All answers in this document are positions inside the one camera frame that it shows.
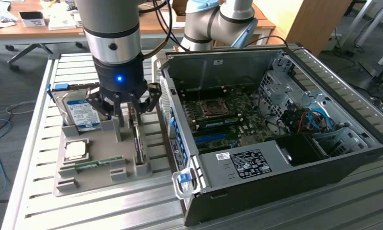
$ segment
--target screw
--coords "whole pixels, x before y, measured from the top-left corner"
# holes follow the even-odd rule
[[[117,45],[116,45],[116,43],[110,43],[110,44],[108,45],[108,48],[109,48],[110,50],[117,50]]]

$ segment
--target blue led light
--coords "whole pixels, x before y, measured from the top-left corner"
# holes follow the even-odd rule
[[[122,77],[122,75],[117,75],[117,76],[114,77],[114,79],[116,79],[116,82],[117,82],[117,83],[122,83],[122,82],[124,82],[124,77]]]

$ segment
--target barcode label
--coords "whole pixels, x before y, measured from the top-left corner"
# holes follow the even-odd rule
[[[230,159],[230,153],[229,152],[224,152],[224,153],[218,153],[216,154],[217,160],[225,160],[225,159]]]

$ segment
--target metal slotted tabletop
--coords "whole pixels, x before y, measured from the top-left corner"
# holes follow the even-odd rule
[[[383,114],[378,109],[306,51],[295,53],[383,133]],[[149,82],[156,76],[152,65],[150,60],[144,63]],[[309,90],[317,87],[306,76],[297,75],[297,78]],[[64,54],[48,61],[3,230],[383,229],[383,156],[338,184],[198,226],[184,227],[156,111],[142,116],[153,176],[55,197],[52,189],[63,120],[45,86],[48,83],[93,82],[97,82],[97,75],[91,54]]]

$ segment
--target hard drive label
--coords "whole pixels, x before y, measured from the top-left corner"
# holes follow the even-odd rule
[[[85,100],[68,101],[67,104],[76,126],[88,128],[100,124],[97,111]]]
[[[242,179],[273,172],[260,149],[230,155]]]

